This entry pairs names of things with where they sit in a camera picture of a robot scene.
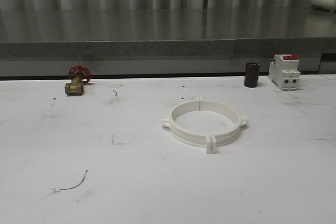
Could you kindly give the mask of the brass valve red handwheel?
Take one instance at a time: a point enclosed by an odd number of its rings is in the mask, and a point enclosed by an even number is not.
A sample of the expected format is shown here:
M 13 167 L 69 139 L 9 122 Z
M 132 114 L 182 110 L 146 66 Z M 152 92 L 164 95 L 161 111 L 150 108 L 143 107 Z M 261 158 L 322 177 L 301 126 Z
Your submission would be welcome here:
M 69 69 L 68 77 L 71 82 L 65 84 L 65 94 L 82 95 L 84 93 L 83 86 L 90 82 L 92 73 L 89 68 L 77 65 Z

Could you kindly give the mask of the white circuit breaker red switch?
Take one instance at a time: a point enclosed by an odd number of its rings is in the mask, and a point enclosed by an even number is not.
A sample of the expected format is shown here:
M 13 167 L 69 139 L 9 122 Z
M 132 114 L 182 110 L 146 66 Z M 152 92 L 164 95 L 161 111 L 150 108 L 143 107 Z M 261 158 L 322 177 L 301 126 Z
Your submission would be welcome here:
M 299 84 L 299 56 L 291 54 L 274 55 L 269 66 L 268 78 L 280 90 L 296 90 Z

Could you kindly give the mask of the grey stone counter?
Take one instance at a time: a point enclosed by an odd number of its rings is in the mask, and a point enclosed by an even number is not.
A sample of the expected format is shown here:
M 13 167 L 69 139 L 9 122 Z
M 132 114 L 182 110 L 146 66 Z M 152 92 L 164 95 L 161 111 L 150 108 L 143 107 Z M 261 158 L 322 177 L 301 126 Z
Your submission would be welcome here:
M 335 73 L 335 13 L 311 7 L 1 12 L 1 78 L 267 72 L 275 54 L 304 73 Z

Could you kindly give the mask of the dark brown cylindrical coupling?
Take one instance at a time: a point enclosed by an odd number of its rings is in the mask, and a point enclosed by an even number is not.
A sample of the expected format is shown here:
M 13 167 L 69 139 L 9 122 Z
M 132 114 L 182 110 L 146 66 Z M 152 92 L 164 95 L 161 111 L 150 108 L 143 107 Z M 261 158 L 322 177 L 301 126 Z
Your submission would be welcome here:
M 249 88 L 257 87 L 258 78 L 259 78 L 259 70 L 260 70 L 259 63 L 254 63 L 254 62 L 246 63 L 244 86 L 249 87 Z

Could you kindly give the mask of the white half pipe clamp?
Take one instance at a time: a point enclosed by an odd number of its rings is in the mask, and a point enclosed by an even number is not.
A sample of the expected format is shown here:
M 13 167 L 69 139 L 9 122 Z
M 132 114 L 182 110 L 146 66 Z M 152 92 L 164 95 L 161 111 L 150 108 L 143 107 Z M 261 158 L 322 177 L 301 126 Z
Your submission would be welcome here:
M 206 154 L 214 154 L 217 151 L 217 146 L 216 141 L 212 139 L 210 134 L 192 132 L 181 127 L 175 121 L 182 114 L 200 111 L 202 101 L 201 97 L 197 97 L 194 100 L 179 103 L 168 113 L 166 118 L 162 119 L 162 126 L 168 128 L 170 133 L 179 141 L 187 145 L 205 148 Z
M 233 125 L 227 129 L 209 131 L 205 134 L 205 150 L 207 154 L 215 154 L 217 148 L 227 145 L 238 138 L 243 127 L 247 125 L 247 116 L 239 114 L 231 106 L 203 98 L 198 98 L 200 111 L 214 112 L 229 119 Z

